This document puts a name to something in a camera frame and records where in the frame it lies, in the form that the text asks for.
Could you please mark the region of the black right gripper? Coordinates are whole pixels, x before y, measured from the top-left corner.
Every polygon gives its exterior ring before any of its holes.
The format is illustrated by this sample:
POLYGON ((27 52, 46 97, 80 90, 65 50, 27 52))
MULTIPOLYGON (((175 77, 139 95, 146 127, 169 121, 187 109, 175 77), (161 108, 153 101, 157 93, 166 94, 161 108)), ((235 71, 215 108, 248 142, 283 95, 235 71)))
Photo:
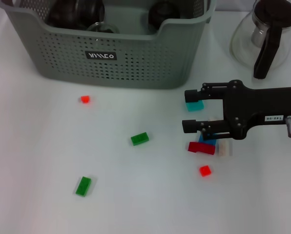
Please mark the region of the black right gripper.
POLYGON ((261 125, 286 125, 291 116, 291 87, 250 89, 239 80, 203 83, 200 91, 186 90, 186 103, 201 100, 223 101, 224 120, 183 120, 184 133, 202 134, 203 140, 245 139, 250 128, 261 125))

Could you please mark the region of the glass teacup black base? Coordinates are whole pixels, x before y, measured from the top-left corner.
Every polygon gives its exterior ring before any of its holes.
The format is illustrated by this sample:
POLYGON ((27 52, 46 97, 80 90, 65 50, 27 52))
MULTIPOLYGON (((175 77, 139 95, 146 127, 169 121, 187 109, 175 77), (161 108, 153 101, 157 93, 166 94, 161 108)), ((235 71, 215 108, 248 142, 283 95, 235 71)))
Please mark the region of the glass teacup black base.
POLYGON ((82 30, 104 20, 103 0, 77 0, 75 10, 77 26, 82 30))
POLYGON ((51 8, 47 24, 53 27, 75 29, 77 25, 77 0, 56 0, 51 8))
POLYGON ((148 12, 148 27, 152 34, 156 33, 167 19, 179 19, 179 8, 168 0, 163 0, 151 6, 148 12))
POLYGON ((96 23, 92 24, 91 26, 89 26, 87 28, 87 31, 101 32, 101 33, 113 33, 113 34, 120 33, 119 29, 115 25, 105 23, 105 22, 96 22, 96 23))

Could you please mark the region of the grey perforated storage bin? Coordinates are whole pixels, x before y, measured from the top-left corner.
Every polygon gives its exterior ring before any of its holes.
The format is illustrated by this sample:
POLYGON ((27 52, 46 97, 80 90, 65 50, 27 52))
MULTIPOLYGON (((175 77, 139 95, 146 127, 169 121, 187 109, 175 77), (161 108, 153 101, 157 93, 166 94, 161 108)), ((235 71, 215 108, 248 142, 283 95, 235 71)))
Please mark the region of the grey perforated storage bin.
POLYGON ((152 34, 148 12, 163 0, 103 0, 105 23, 120 33, 47 24, 56 0, 0 0, 38 72, 46 78, 110 87, 173 89, 190 74, 216 0, 168 0, 179 19, 152 34))

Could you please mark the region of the teal square brick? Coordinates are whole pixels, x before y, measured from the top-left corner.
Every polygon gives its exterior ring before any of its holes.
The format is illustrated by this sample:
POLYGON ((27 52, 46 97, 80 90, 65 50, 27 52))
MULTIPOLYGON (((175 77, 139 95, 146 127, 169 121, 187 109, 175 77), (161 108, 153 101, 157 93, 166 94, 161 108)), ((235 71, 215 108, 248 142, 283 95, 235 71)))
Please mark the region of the teal square brick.
POLYGON ((204 109, 204 103, 202 100, 198 102, 186 102, 186 107, 189 112, 201 111, 204 109))

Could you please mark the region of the blue square brick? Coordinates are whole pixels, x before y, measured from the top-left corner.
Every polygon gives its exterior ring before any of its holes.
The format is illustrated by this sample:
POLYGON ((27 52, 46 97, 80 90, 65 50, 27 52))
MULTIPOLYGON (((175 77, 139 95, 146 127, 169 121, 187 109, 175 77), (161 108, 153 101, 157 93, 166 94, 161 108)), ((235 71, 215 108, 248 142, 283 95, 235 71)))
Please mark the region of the blue square brick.
POLYGON ((200 136, 198 142, 199 143, 203 143, 203 144, 208 144, 208 145, 216 146, 217 140, 216 139, 204 140, 203 137, 200 136))

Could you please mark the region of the dark red long brick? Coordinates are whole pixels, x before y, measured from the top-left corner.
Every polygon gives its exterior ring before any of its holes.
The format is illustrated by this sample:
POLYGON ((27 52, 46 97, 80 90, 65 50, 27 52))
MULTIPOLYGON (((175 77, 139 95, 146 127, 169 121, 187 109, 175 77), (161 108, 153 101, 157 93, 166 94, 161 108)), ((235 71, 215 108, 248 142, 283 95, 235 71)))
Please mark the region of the dark red long brick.
POLYGON ((190 142, 188 146, 188 151, 193 153, 204 153, 208 155, 214 155, 215 146, 200 142, 190 142))

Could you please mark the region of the green rectangular brick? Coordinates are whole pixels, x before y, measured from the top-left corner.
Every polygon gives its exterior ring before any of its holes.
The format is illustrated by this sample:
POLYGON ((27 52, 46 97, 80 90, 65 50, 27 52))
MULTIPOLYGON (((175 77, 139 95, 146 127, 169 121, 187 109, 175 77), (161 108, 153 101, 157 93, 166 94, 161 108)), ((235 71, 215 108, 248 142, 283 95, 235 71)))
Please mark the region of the green rectangular brick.
POLYGON ((133 146, 136 146, 136 145, 148 142, 149 141, 149 137, 148 137, 147 132, 144 132, 144 133, 132 136, 131 137, 131 141, 132 141, 133 146))
POLYGON ((83 176, 78 184, 75 194, 85 197, 90 185, 91 185, 91 179, 83 176))

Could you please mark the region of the red square flat brick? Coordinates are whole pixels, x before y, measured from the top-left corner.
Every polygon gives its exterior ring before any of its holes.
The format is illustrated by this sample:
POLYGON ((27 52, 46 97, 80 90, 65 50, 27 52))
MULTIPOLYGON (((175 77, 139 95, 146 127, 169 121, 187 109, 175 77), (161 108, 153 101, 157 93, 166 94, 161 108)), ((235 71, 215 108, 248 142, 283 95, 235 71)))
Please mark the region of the red square flat brick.
POLYGON ((208 165, 201 166, 199 168, 199 172, 202 177, 209 176, 212 173, 211 168, 208 165))

